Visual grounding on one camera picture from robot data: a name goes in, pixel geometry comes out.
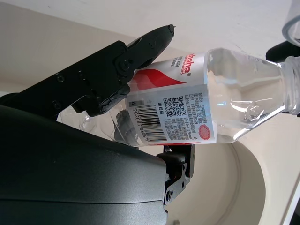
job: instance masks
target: black metal bracket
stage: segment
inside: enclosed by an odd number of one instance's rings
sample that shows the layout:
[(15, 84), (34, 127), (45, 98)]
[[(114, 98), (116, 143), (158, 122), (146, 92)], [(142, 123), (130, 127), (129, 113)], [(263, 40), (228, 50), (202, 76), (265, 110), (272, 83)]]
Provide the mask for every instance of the black metal bracket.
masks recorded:
[(174, 26), (157, 28), (128, 47), (117, 41), (34, 86), (0, 98), (0, 105), (56, 119), (72, 105), (97, 116), (109, 111), (130, 92), (134, 70), (149, 65), (169, 45)]
[(165, 205), (171, 203), (190, 182), (194, 174), (195, 145), (164, 146), (157, 155), (166, 163)]

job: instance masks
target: white wall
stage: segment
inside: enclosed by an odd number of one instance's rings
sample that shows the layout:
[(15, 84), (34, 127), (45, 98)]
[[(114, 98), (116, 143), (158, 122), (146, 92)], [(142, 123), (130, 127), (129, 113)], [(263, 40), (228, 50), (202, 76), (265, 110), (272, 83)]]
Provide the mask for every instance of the white wall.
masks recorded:
[(283, 41), (291, 0), (1, 0), (59, 18), (138, 37), (176, 25), (171, 46), (187, 52), (224, 47), (263, 58)]

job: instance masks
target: red logo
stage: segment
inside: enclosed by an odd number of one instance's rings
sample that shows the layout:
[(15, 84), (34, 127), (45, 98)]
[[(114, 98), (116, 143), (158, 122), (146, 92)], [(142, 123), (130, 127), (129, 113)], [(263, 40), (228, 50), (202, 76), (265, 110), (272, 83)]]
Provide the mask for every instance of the red logo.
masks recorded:
[(183, 65), (181, 68), (181, 74), (186, 74), (189, 73), (189, 71), (191, 70), (191, 66), (194, 63), (193, 62), (193, 57), (196, 56), (195, 54), (190, 54), (187, 55), (183, 61)]
[(206, 125), (201, 125), (199, 127), (199, 135), (202, 139), (208, 140), (210, 138), (210, 129)]

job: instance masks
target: water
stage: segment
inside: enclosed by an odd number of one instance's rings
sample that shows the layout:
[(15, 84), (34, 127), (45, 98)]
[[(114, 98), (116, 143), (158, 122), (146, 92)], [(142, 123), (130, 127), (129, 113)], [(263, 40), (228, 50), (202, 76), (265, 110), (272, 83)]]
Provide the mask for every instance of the water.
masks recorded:
[(285, 109), (280, 65), (215, 49), (208, 52), (207, 76), (218, 143), (231, 143)]

